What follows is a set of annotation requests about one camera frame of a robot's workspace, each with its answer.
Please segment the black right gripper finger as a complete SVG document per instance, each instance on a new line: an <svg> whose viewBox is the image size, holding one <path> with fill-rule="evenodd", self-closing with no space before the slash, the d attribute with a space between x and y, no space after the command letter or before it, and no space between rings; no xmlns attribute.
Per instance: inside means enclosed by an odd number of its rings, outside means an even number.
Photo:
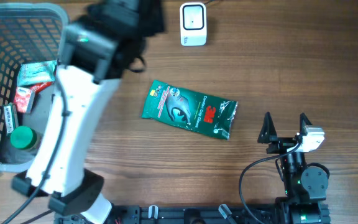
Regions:
<svg viewBox="0 0 358 224"><path fill-rule="evenodd" d="M312 125L311 121L305 115L305 113L300 114L300 133L304 133L304 127Z"/></svg>
<svg viewBox="0 0 358 224"><path fill-rule="evenodd" d="M261 144L269 144L272 142L277 142L277 132L275 130L275 126L269 112L265 113L264 122L262 125L262 129L257 139L258 143Z"/></svg>

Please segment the green 3M gloves package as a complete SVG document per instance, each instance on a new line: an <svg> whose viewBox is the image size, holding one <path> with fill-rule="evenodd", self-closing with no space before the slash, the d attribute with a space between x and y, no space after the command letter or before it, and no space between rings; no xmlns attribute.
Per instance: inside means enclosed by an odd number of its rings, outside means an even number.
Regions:
<svg viewBox="0 0 358 224"><path fill-rule="evenodd" d="M141 118L228 140L238 102L154 80Z"/></svg>

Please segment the teal white wipes packet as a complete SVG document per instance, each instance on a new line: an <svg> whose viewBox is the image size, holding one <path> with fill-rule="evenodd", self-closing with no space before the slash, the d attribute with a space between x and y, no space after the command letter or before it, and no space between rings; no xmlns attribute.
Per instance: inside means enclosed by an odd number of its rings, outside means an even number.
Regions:
<svg viewBox="0 0 358 224"><path fill-rule="evenodd" d="M23 64L17 76L17 86L54 82L56 60Z"/></svg>

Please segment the red stick sachet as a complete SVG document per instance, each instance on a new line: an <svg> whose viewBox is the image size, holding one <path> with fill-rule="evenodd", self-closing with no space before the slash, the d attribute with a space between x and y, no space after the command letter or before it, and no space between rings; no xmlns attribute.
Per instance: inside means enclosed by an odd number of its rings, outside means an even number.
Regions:
<svg viewBox="0 0 358 224"><path fill-rule="evenodd" d="M30 87L30 90L32 90L35 94L38 94L41 91L43 91L44 89L51 86L52 84L53 84L53 82L38 83L38 84L35 84L32 87Z"/></svg>

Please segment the red white small box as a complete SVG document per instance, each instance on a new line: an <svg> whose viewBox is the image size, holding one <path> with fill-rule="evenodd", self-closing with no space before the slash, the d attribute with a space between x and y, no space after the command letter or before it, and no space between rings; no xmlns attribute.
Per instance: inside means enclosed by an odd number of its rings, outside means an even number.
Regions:
<svg viewBox="0 0 358 224"><path fill-rule="evenodd" d="M14 104L17 112L30 113L34 104L35 91L29 88L17 87Z"/></svg>

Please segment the green white gum pack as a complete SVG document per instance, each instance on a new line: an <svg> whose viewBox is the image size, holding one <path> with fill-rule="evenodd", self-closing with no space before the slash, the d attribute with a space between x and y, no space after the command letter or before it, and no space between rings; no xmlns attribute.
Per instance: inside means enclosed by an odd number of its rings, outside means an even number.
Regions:
<svg viewBox="0 0 358 224"><path fill-rule="evenodd" d="M6 125L6 134L10 135L19 126L16 106L13 103L9 103L2 107L4 112L4 120Z"/></svg>

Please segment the green lid spice jar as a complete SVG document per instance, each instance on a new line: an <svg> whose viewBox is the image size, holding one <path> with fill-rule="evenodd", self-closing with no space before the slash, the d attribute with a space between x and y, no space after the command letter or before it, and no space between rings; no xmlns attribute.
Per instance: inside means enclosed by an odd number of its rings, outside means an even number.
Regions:
<svg viewBox="0 0 358 224"><path fill-rule="evenodd" d="M10 135L12 146L22 152L36 155L42 135L28 126L19 126Z"/></svg>

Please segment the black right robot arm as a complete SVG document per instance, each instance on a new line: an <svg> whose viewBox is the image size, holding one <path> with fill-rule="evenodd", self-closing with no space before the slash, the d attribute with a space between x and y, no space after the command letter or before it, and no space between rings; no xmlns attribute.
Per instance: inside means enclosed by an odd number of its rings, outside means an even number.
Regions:
<svg viewBox="0 0 358 224"><path fill-rule="evenodd" d="M320 147L325 132L300 115L300 131L292 138L280 138L269 112L257 142L268 144L267 154L277 155L276 168L285 188L285 196L275 199L277 223L329 223L326 200L330 172L317 162L307 163L305 154Z"/></svg>

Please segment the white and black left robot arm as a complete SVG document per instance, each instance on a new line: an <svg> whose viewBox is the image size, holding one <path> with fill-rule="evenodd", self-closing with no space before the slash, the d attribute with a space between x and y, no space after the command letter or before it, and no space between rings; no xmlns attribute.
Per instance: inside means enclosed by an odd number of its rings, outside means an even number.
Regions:
<svg viewBox="0 0 358 224"><path fill-rule="evenodd" d="M47 196L61 216L113 223L104 179L85 168L99 119L122 74L142 56L148 37L164 30L162 3L101 1L64 27L55 68L55 91L39 150L12 188L28 200Z"/></svg>

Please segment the white barcode scanner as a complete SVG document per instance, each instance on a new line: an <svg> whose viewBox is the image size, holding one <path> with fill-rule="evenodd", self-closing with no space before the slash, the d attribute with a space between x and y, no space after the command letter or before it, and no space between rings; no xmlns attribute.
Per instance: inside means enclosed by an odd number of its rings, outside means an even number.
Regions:
<svg viewBox="0 0 358 224"><path fill-rule="evenodd" d="M205 45L207 41L206 6L202 2L186 2L180 7L180 42L184 47Z"/></svg>

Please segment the grey plastic mesh basket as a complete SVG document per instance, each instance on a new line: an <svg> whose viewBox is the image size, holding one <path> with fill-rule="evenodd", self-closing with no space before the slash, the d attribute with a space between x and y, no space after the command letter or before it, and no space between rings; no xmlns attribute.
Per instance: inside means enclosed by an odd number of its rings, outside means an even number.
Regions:
<svg viewBox="0 0 358 224"><path fill-rule="evenodd" d="M23 64L57 58L68 23L68 14L56 4L0 3L0 172L25 171L34 160L11 146L3 107L14 100Z"/></svg>

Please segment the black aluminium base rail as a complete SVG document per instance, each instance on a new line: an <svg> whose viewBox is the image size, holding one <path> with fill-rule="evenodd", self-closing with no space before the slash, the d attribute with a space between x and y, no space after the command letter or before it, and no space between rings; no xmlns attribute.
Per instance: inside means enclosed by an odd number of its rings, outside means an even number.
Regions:
<svg viewBox="0 0 358 224"><path fill-rule="evenodd" d="M113 223L256 223L245 209L229 207L223 212L218 207L149 207L115 206ZM257 205L252 209L263 223L331 223L327 205L291 206L285 211L273 205Z"/></svg>

